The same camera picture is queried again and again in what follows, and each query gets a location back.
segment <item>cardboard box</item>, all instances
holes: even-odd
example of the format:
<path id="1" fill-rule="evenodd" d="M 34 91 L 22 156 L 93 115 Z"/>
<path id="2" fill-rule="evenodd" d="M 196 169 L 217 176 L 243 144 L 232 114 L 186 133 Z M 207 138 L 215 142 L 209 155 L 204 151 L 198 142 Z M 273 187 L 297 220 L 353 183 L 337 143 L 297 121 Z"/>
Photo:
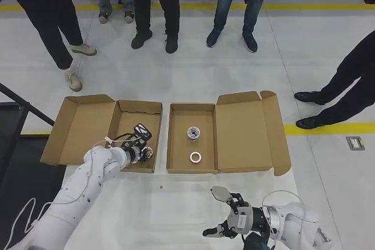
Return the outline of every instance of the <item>cardboard box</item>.
<path id="1" fill-rule="evenodd" d="M 291 167 L 278 98 L 271 91 L 218 97 L 217 104 L 172 103 L 169 114 L 167 170 L 169 173 L 267 171 L 280 176 Z M 190 141 L 187 130 L 201 135 Z M 197 151 L 201 162 L 190 154 Z"/>
<path id="2" fill-rule="evenodd" d="M 134 126 L 142 123 L 152 133 L 147 145 L 153 149 L 153 156 L 146 162 L 130 164 L 123 171 L 153 173 L 162 114 L 160 102 L 115 101 L 105 94 L 66 97 L 41 162 L 80 165 L 93 144 L 106 136 L 116 138 L 123 133 L 133 133 Z"/>

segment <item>black shoe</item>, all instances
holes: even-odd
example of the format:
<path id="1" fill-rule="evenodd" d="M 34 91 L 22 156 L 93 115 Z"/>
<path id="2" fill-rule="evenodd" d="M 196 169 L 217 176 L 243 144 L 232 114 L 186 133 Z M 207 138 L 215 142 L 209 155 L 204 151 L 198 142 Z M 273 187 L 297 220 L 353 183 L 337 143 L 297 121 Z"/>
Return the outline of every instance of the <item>black shoe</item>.
<path id="1" fill-rule="evenodd" d="M 256 52 L 258 49 L 257 42 L 252 34 L 242 35 L 244 41 L 246 42 L 247 48 L 250 52 Z"/>
<path id="2" fill-rule="evenodd" d="M 125 21 L 127 23 L 132 23 L 135 20 L 135 12 L 134 11 L 125 11 Z"/>
<path id="3" fill-rule="evenodd" d="M 166 42 L 165 51 L 168 54 L 172 54 L 178 49 L 178 35 L 168 35 Z"/>
<path id="4" fill-rule="evenodd" d="M 144 32 L 138 31 L 136 33 L 135 38 L 132 40 L 132 44 L 131 44 L 132 48 L 133 49 L 139 49 L 139 48 L 143 47 L 144 42 L 146 42 L 152 36 L 153 36 L 153 32 L 151 32 L 151 30 L 147 30 L 147 31 L 144 31 Z"/>
<path id="5" fill-rule="evenodd" d="M 294 98 L 304 103 L 316 103 L 318 105 L 325 105 L 326 101 L 322 100 L 319 91 L 313 92 L 297 92 Z"/>
<path id="6" fill-rule="evenodd" d="M 207 37 L 207 41 L 206 41 L 207 47 L 210 47 L 210 48 L 214 47 L 214 45 L 217 43 L 217 40 L 220 34 L 221 32 L 216 31 L 215 29 L 212 29 L 210 35 L 208 35 Z"/>
<path id="7" fill-rule="evenodd" d="M 301 129 L 314 129 L 321 126 L 325 126 L 325 124 L 322 123 L 316 116 L 311 116 L 296 121 L 296 126 Z"/>
<path id="8" fill-rule="evenodd" d="M 110 13 L 101 12 L 99 13 L 99 22 L 101 24 L 105 24 L 108 22 L 108 19 L 110 18 Z"/>

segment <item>trouser leg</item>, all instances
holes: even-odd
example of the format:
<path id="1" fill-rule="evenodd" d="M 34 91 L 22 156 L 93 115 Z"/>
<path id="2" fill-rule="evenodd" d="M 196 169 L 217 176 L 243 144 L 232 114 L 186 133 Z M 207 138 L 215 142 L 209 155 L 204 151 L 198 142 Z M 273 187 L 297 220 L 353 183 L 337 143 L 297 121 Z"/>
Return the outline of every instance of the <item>trouser leg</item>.
<path id="1" fill-rule="evenodd" d="M 160 0 L 165 17 L 165 33 L 167 35 L 176 35 L 179 33 L 179 18 L 181 10 L 179 0 Z"/>
<path id="2" fill-rule="evenodd" d="M 29 20 L 39 32 L 39 35 L 60 69 L 71 66 L 73 57 L 64 45 L 61 33 L 58 29 L 58 15 L 55 5 L 51 1 L 18 0 L 25 10 Z"/>
<path id="3" fill-rule="evenodd" d="M 57 0 L 58 27 L 70 45 L 82 45 L 83 39 L 72 0 Z"/>
<path id="4" fill-rule="evenodd" d="M 342 99 L 332 107 L 323 110 L 317 116 L 323 124 L 335 124 L 345 121 L 375 103 L 375 64 Z"/>
<path id="5" fill-rule="evenodd" d="M 99 8 L 100 11 L 104 13 L 112 13 L 113 11 L 110 0 L 99 0 Z"/>
<path id="6" fill-rule="evenodd" d="M 135 10 L 135 4 L 133 0 L 122 0 L 122 6 L 124 6 L 124 11 Z"/>
<path id="7" fill-rule="evenodd" d="M 263 2 L 264 0 L 248 0 L 246 11 L 244 12 L 243 35 L 253 33 Z"/>
<path id="8" fill-rule="evenodd" d="M 214 17 L 214 29 L 221 32 L 226 24 L 228 18 L 228 12 L 231 8 L 232 0 L 218 0 L 217 10 Z"/>
<path id="9" fill-rule="evenodd" d="M 135 0 L 135 21 L 138 32 L 146 32 L 150 28 L 150 0 Z"/>
<path id="10" fill-rule="evenodd" d="M 321 98 L 330 102 L 360 78 L 375 61 L 375 31 L 366 36 L 343 60 L 331 82 L 321 90 Z"/>

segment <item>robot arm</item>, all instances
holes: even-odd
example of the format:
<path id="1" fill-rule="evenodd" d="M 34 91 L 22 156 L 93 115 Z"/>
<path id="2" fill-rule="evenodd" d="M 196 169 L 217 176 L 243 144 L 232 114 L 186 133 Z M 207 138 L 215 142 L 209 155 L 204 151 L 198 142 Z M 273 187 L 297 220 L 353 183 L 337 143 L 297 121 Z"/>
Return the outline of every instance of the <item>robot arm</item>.
<path id="1" fill-rule="evenodd" d="M 231 213 L 222 224 L 205 230 L 202 234 L 205 237 L 233 239 L 242 234 L 243 238 L 244 234 L 251 232 L 246 239 L 243 238 L 244 250 L 268 250 L 269 238 L 281 241 L 292 250 L 329 250 L 332 247 L 331 240 L 318 226 L 318 215 L 308 207 L 303 221 L 304 211 L 300 203 L 258 208 L 251 207 L 240 194 L 230 193 L 225 187 L 214 186 L 211 192 L 216 200 L 231 207 Z"/>
<path id="2" fill-rule="evenodd" d="M 84 164 L 60 189 L 44 215 L 32 230 L 11 250 L 60 250 L 101 193 L 106 181 L 116 177 L 129 163 L 145 161 L 153 154 L 146 147 L 151 133 L 142 125 L 135 127 L 121 147 L 93 147 L 84 156 Z"/>

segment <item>white sneaker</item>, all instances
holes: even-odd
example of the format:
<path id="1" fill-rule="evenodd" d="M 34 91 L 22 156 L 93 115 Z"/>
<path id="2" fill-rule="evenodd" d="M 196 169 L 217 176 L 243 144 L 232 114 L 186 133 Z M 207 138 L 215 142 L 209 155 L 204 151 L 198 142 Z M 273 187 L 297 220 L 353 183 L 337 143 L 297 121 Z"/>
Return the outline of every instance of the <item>white sneaker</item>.
<path id="1" fill-rule="evenodd" d="M 87 56 L 94 56 L 95 54 L 98 53 L 95 47 L 87 45 L 87 44 L 82 44 L 79 46 L 70 45 L 70 47 L 73 53 L 81 53 Z"/>
<path id="2" fill-rule="evenodd" d="M 72 91 L 78 92 L 82 89 L 82 82 L 78 75 L 71 68 L 64 70 L 65 81 Z"/>

